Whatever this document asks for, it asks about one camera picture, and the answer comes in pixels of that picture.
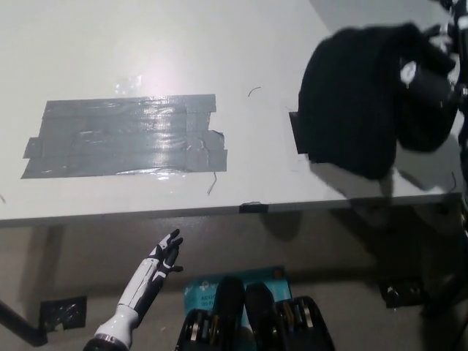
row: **floor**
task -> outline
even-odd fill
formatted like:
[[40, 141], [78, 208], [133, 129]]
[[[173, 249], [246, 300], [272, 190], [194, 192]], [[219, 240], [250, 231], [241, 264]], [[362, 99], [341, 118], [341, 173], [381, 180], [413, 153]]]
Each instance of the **floor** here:
[[[456, 240], [411, 208], [392, 209], [390, 223], [373, 230], [340, 210], [1, 230], [0, 298], [35, 321], [40, 301], [87, 295], [86, 328], [52, 333], [42, 348], [82, 350], [142, 257], [178, 227], [185, 271], [170, 276], [135, 332], [134, 351], [173, 350], [184, 320], [182, 287], [193, 277], [269, 265], [285, 265], [293, 295], [316, 300], [337, 350], [449, 350], [465, 306], [427, 322], [420, 307], [386, 309], [375, 282], [422, 274], [434, 291], [458, 263]], [[0, 340], [2, 350], [31, 349], [3, 328]]]

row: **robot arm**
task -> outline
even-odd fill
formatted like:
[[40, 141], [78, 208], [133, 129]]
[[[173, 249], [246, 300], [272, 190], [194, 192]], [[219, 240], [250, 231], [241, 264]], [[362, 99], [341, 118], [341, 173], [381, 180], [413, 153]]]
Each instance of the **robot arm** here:
[[125, 288], [116, 313], [97, 329], [83, 351], [130, 350], [132, 332], [145, 317], [167, 275], [172, 271], [182, 271], [182, 267], [175, 265], [183, 241], [177, 238], [179, 233], [179, 230], [174, 230], [167, 235], [142, 261]]

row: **gray duct tape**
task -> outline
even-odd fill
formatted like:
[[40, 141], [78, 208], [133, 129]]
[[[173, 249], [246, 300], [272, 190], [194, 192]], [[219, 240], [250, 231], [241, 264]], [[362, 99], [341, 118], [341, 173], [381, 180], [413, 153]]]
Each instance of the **gray duct tape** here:
[[32, 137], [26, 146], [25, 159], [37, 157], [134, 154], [155, 151], [222, 150], [224, 135], [212, 130], [195, 133], [102, 134], [84, 132], [70, 137]]
[[100, 116], [87, 118], [48, 118], [41, 124], [39, 136], [76, 135], [83, 132], [126, 134], [144, 132], [185, 133], [208, 130], [210, 113], [179, 113], [173, 115], [125, 117]]
[[45, 106], [42, 118], [97, 116], [142, 118], [162, 114], [197, 112], [216, 112], [216, 97], [214, 95], [182, 95], [174, 97], [49, 101]]
[[23, 178], [226, 171], [215, 111], [214, 95], [48, 102]]
[[226, 159], [227, 150], [43, 157], [30, 159], [22, 178], [224, 172]]

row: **white table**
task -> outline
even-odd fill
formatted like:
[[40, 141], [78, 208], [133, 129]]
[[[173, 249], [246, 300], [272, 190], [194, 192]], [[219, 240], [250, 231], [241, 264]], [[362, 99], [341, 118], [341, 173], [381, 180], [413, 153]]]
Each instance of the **white table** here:
[[[7, 2], [0, 21], [0, 225], [228, 214], [253, 202], [269, 211], [333, 208], [382, 197], [379, 184], [328, 165], [311, 170], [295, 151], [288, 112], [297, 110], [312, 51], [330, 34], [309, 0]], [[398, 21], [405, 9], [396, 18], [382, 11], [383, 20]], [[48, 100], [117, 97], [117, 82], [138, 75], [143, 83], [133, 96], [216, 95], [210, 129], [224, 133], [228, 156], [210, 195], [213, 173], [20, 179]], [[456, 143], [448, 144], [436, 156], [399, 154], [397, 164], [427, 189], [395, 172], [394, 203], [440, 200], [453, 187], [452, 172], [452, 192], [459, 191]]]

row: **metal table leg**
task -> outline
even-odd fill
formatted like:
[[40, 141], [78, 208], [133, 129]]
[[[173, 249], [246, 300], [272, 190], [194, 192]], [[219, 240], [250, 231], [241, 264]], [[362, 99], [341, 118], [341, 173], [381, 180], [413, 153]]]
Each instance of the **metal table leg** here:
[[2, 301], [0, 301], [0, 325], [12, 331], [31, 346], [38, 347], [48, 343], [45, 331], [34, 328]]

